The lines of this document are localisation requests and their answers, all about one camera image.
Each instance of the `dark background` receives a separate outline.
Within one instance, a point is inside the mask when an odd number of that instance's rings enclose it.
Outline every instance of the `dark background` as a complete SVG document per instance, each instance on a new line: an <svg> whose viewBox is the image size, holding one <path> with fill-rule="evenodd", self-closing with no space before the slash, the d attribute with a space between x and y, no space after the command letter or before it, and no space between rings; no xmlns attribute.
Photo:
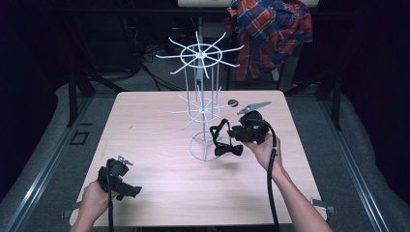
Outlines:
<svg viewBox="0 0 410 232"><path fill-rule="evenodd" d="M106 3L106 7L117 4L96 2ZM176 1L161 1L155 5L149 1L137 2L132 7L176 7ZM366 127L377 167L392 190L410 203L410 102L407 94L410 25L405 20L404 5L382 1L362 3L358 6L355 1L321 0L314 13L370 16L363 28L364 33L358 36L360 39L353 40L354 46L349 46L351 55L341 72L341 91L354 104ZM93 21L87 19L87 15L63 20L61 14L44 11L56 5L88 4L92 7L93 1L50 3L24 0L2 1L0 4L0 154L3 165L0 168L3 184L0 197L3 198L40 141L58 102L54 92L68 82L72 70L86 67L95 72L137 72L139 67L134 65L134 59L145 52L149 41L172 49L164 42L171 34L170 24L184 23L175 17L170 20L164 20L165 16L141 18L138 23L145 30L144 36L135 45L130 43L124 28L119 28L124 24L118 21L118 17L97 16L100 20ZM295 82L305 81L329 69L338 55L346 50L342 46L346 40L355 38L349 29L357 23L335 18L313 17L313 43L304 45ZM95 23L107 31L97 30L100 27ZM87 32L93 28L97 31ZM185 29L185 33L190 32L190 28Z"/></svg>

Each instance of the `gray floor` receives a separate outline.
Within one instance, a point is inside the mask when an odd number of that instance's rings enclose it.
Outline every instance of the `gray floor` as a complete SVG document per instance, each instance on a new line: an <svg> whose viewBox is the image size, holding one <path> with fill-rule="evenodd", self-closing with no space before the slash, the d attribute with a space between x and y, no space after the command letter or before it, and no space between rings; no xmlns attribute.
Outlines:
<svg viewBox="0 0 410 232"><path fill-rule="evenodd" d="M167 81L185 86L179 73L169 75L180 66L177 61L153 59L147 68ZM280 90L291 88L294 66L286 66ZM225 87L221 68L220 83ZM276 88L268 76L264 81L230 83L230 89ZM131 91L158 91L146 72L115 82ZM42 141L27 163L20 178L0 206L1 231L68 231L63 210L76 200L103 127L115 100L115 93L94 83L98 94L92 99L81 96L76 124L69 122L68 87L57 91L59 105ZM410 209L386 185L375 167L374 154L353 106L342 98L340 122L342 131L329 121L329 103L316 101L315 86L293 97L287 97L298 133L301 136L313 176L323 199L337 208L329 214L335 231L410 231ZM84 145L70 145L76 131L86 131ZM192 231L194 228L117 228L117 231ZM205 228L220 231L269 231L269 227ZM293 231L283 225L282 231ZM96 228L95 231L106 231Z"/></svg>

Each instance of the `wooden table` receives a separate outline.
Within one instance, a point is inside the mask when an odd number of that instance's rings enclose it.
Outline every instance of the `wooden table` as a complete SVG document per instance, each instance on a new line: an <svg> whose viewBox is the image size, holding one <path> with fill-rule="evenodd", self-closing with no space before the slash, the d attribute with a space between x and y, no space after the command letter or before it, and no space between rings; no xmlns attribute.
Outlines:
<svg viewBox="0 0 410 232"><path fill-rule="evenodd" d="M232 0L178 0L179 7L229 7ZM309 8L315 8L319 0L303 0Z"/></svg>
<svg viewBox="0 0 410 232"><path fill-rule="evenodd" d="M142 187L136 198L114 200L115 226L200 226L273 223L265 170L245 148L240 157L225 154L212 161L196 159L189 151L191 136L202 131L192 123L185 92L125 92L117 96L83 187L97 179L106 160L124 156L133 162L124 182ZM219 105L237 100L238 107L220 110L220 117L239 125L237 111L250 103L272 103L258 111L281 139L283 165L306 198L321 199L308 160L282 92L220 92ZM217 126L220 119L210 123ZM228 142L227 127L223 128ZM209 149L213 155L214 145ZM279 223L290 223L277 187L274 197ZM77 212L71 217L75 222ZM319 210L323 218L324 211ZM107 212L95 226L107 226Z"/></svg>

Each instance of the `plaid shirt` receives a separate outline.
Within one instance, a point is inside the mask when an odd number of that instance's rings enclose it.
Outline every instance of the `plaid shirt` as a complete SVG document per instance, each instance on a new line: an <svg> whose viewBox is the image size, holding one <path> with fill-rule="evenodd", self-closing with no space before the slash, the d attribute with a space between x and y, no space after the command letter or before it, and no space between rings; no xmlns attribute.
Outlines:
<svg viewBox="0 0 410 232"><path fill-rule="evenodd" d="M257 78L279 67L298 44L311 42L311 17L299 0L233 0L239 51L233 80Z"/></svg>

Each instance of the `human hand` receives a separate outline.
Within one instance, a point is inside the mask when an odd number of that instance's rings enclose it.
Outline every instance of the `human hand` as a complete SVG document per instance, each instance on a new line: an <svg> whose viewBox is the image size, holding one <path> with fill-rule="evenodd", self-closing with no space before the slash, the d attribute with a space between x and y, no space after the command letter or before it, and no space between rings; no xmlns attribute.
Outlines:
<svg viewBox="0 0 410 232"><path fill-rule="evenodd" d="M274 167L272 169L272 177L276 180L278 177L282 176L285 171L281 159L281 150L280 150L280 139L276 137L277 140L277 153L274 161ZM261 144L256 144L252 142L244 142L244 145L250 148L250 150L255 154L255 157L259 164L268 170L269 160L271 158L271 153L274 144L274 137L271 134L265 136L265 141Z"/></svg>
<svg viewBox="0 0 410 232"><path fill-rule="evenodd" d="M111 192L112 199L117 195L117 192ZM94 222L105 212L107 207L108 193L103 191L98 181L90 183L82 193L78 217L71 231L90 231Z"/></svg>

